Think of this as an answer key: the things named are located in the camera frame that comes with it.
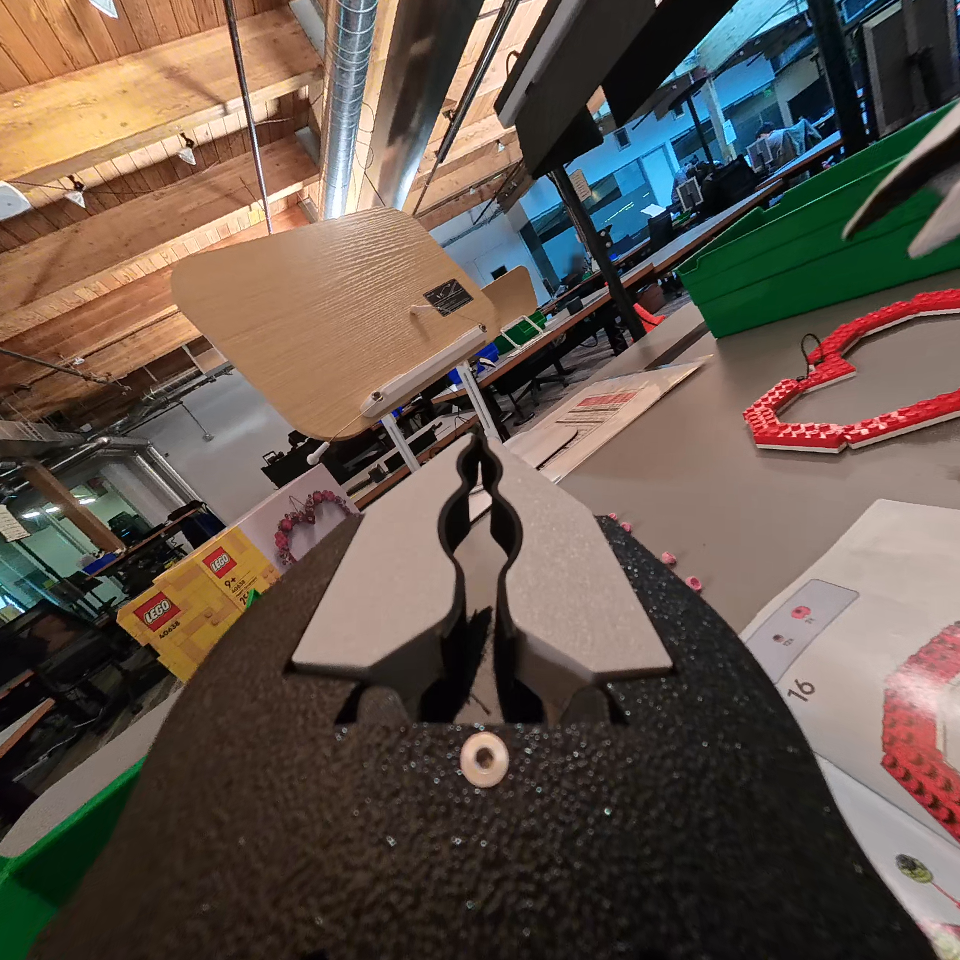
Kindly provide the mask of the white cardboard envelope red label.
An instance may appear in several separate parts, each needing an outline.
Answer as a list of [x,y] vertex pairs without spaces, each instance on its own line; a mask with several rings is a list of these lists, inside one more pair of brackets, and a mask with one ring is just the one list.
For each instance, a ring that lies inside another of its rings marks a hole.
[[700,357],[589,384],[560,402],[536,425],[507,440],[506,449],[557,483],[618,437],[706,361],[707,357]]

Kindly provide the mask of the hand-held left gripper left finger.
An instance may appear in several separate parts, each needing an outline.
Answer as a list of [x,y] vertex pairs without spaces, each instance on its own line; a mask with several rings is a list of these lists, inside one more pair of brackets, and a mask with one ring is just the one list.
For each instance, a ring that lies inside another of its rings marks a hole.
[[295,673],[383,687],[414,719],[451,722],[479,641],[454,556],[471,531],[481,438],[466,434],[367,508],[291,659]]

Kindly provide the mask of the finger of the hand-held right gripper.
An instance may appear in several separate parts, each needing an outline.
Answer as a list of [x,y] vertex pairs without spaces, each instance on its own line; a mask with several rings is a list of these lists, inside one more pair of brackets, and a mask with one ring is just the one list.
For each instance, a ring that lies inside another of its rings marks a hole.
[[930,188],[941,200],[959,188],[959,113],[949,112],[885,176],[847,221],[842,237],[851,239],[901,206],[917,192]]
[[923,258],[946,246],[959,236],[959,188],[943,193],[940,203],[924,222],[907,247],[911,259]]

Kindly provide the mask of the white table stand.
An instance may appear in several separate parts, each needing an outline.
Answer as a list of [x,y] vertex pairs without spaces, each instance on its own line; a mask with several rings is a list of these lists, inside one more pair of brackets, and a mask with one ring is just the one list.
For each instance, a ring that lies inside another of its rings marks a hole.
[[361,417],[379,420],[381,426],[386,428],[410,473],[416,472],[421,465],[403,437],[394,411],[400,408],[402,402],[419,393],[451,369],[459,372],[461,385],[474,406],[486,437],[498,438],[498,427],[470,365],[470,359],[489,342],[487,334],[487,327],[482,323],[469,328],[450,345],[372,391],[361,404],[359,408]]

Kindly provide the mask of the tilting overbed table top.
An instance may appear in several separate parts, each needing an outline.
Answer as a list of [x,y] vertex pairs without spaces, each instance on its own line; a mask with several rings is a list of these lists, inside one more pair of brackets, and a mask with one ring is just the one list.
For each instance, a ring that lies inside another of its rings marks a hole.
[[538,309],[536,291],[525,266],[508,270],[486,284],[481,293],[493,306],[495,318],[491,328],[496,334]]
[[411,215],[370,208],[172,271],[178,311],[295,430],[331,441],[377,418],[371,392],[451,345],[494,306]]

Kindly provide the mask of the black overhead monitor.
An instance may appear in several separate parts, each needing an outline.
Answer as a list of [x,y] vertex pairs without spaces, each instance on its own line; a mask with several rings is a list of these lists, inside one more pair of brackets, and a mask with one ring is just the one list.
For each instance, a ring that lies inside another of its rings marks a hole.
[[561,144],[591,94],[577,78],[576,34],[587,24],[590,2],[549,1],[520,51],[507,57],[507,74],[494,104],[503,128],[515,132],[533,180],[569,152]]
[[623,53],[600,84],[617,128],[625,127],[667,77],[736,5],[735,1],[666,1]]

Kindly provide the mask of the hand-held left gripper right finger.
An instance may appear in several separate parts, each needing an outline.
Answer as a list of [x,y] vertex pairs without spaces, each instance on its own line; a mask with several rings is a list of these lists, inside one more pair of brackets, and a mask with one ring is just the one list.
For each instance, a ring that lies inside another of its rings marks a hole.
[[583,690],[669,675],[671,655],[588,507],[497,440],[480,476],[497,575],[493,671],[506,722],[553,722]]

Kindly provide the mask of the thin metal ceiling rod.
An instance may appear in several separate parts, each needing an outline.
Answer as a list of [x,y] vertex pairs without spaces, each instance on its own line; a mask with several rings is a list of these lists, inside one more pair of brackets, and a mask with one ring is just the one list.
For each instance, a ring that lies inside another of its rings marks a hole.
[[272,212],[270,209],[270,200],[266,186],[265,174],[263,171],[261,154],[259,149],[257,123],[254,115],[254,107],[250,96],[250,90],[247,82],[245,64],[242,52],[242,43],[239,35],[238,21],[234,1],[222,1],[222,7],[225,16],[226,28],[228,30],[231,51],[233,56],[234,68],[237,82],[241,93],[241,100],[246,118],[246,128],[250,141],[250,153],[256,175],[256,181],[260,192],[260,201],[263,211],[263,219],[266,224],[268,235],[274,234],[274,224]]

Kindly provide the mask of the black monitor pole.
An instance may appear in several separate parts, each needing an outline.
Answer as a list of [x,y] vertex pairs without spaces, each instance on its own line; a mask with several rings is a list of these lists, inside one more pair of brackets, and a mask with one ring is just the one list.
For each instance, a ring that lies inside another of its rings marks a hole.
[[641,341],[645,337],[645,331],[635,309],[635,303],[624,288],[618,271],[607,253],[606,246],[585,209],[582,199],[577,194],[564,165],[560,164],[550,171],[549,178],[556,187],[562,204],[592,259],[595,260],[606,282],[607,293],[616,304],[621,321],[630,331],[632,342]]

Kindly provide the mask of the lego instruction booklet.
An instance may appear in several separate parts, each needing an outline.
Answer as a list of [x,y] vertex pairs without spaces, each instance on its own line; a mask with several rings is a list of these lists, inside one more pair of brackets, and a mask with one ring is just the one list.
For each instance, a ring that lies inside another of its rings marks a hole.
[[873,868],[958,958],[958,510],[875,501],[740,637]]

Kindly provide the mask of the yellow lego set box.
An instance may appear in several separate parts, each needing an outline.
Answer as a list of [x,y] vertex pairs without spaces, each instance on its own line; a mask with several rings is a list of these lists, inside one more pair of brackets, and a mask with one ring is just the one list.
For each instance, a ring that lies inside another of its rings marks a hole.
[[118,625],[188,682],[224,633],[356,503],[322,464],[275,491],[117,612]]

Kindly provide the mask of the silver ventilation duct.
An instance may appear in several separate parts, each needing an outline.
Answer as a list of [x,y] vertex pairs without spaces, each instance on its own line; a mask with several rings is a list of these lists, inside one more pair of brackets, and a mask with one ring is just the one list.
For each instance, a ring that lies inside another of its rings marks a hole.
[[354,169],[378,1],[325,3],[321,216],[345,214]]

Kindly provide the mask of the green plastic bin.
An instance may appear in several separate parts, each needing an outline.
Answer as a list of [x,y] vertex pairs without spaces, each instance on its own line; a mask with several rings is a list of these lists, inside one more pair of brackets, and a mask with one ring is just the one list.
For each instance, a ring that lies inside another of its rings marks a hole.
[[22,959],[112,837],[144,758],[17,854],[2,854],[1,957]]
[[844,239],[844,216],[796,210],[771,220],[753,210],[686,259],[678,275],[720,339],[958,269],[958,239],[909,258],[928,214],[894,211]]
[[958,269],[958,240],[921,258],[907,248],[941,198],[922,189],[848,240],[874,189],[958,101],[930,112],[755,209],[678,267],[716,337]]

